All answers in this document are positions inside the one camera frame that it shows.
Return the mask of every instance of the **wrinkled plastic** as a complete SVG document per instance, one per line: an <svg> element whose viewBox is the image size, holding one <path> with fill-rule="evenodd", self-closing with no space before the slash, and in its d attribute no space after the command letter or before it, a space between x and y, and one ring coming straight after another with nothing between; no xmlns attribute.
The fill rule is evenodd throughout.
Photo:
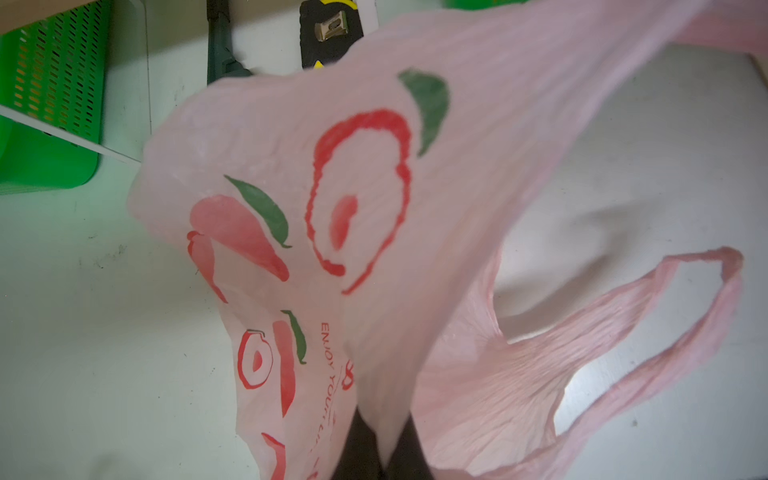
<svg viewBox="0 0 768 480"><path fill-rule="evenodd" d="M603 422L714 354L740 292L727 248L665 259L512 346L490 302L508 228L601 102L706 6L410 15L334 66L218 81L170 116L129 207L220 301L262 478L330 477L356 406L385 461L412 409L437 478L559 478ZM709 313L555 437L576 369L693 260L723 263Z"/></svg>

